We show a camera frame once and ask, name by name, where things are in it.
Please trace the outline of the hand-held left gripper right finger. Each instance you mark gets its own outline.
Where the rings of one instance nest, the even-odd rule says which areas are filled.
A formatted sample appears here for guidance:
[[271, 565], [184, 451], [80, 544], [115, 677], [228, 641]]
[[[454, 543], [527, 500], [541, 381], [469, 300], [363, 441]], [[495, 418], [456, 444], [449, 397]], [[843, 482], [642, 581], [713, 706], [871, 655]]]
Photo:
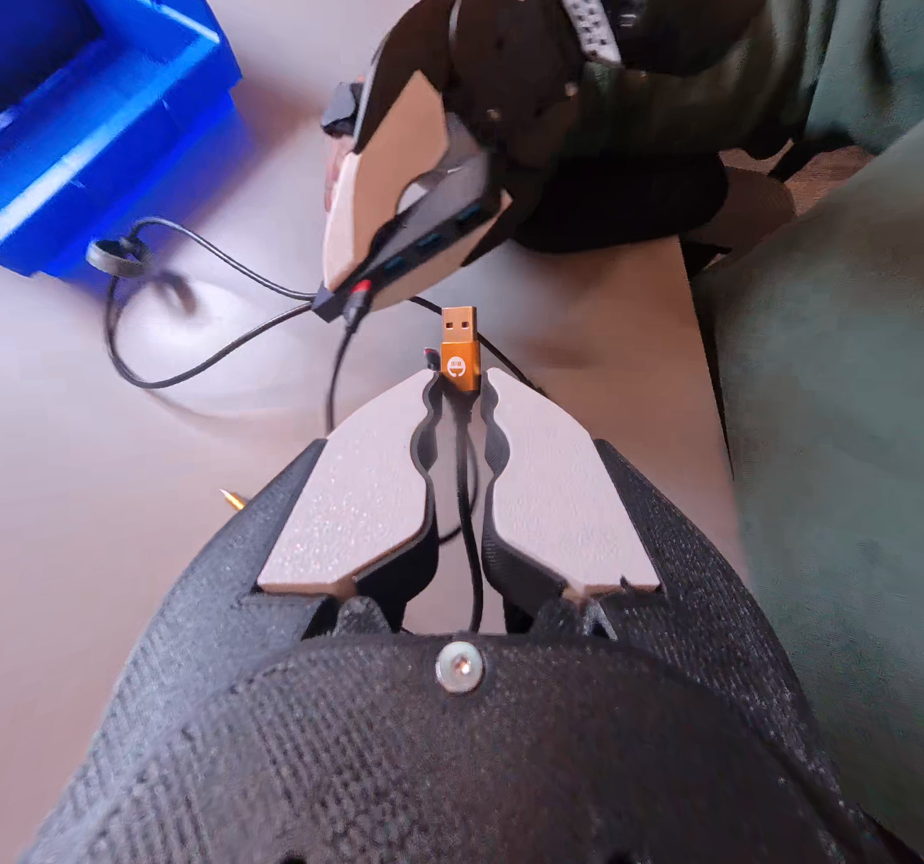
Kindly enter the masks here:
[[661, 586], [602, 454], [570, 414], [499, 369], [481, 385], [482, 553], [506, 599], [592, 599]]

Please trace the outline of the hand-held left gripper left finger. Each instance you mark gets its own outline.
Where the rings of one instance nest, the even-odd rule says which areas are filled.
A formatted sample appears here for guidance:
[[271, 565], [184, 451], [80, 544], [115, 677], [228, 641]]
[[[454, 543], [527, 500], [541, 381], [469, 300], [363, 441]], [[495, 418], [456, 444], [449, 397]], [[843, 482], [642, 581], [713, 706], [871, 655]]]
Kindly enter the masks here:
[[331, 432], [260, 571], [263, 592], [352, 596], [362, 571], [421, 534], [432, 483], [418, 448], [437, 380], [420, 370]]

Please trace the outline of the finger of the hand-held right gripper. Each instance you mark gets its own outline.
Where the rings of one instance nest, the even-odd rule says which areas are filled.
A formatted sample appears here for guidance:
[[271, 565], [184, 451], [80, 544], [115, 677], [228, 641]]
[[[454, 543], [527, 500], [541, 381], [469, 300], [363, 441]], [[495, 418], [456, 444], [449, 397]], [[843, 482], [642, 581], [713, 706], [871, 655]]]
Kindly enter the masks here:
[[406, 189], [448, 149], [442, 94], [419, 70], [363, 146], [340, 165], [322, 243], [323, 285], [335, 292], [372, 255], [379, 230]]
[[461, 268], [511, 204], [506, 189], [451, 211], [440, 221], [414, 213], [397, 246], [389, 246], [372, 270], [372, 309], [382, 310], [427, 290]]

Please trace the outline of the blue plastic bin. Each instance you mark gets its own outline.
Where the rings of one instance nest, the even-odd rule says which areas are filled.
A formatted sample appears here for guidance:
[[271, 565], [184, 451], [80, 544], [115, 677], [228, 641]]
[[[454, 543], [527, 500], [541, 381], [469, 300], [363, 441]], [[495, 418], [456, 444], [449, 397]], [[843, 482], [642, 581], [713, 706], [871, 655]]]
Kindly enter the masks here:
[[206, 0], [1, 0], [1, 261], [57, 273], [233, 108]]

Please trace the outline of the person's right hand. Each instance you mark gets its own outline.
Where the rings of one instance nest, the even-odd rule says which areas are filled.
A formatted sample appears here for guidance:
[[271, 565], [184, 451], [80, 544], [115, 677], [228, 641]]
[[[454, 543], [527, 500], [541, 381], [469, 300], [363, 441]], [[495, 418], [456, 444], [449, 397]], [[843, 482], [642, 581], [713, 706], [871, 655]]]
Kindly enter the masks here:
[[325, 182], [324, 182], [324, 211], [329, 212], [332, 208], [334, 192], [338, 184], [341, 168], [345, 158], [351, 153], [352, 145], [347, 139], [334, 140], [326, 162]]

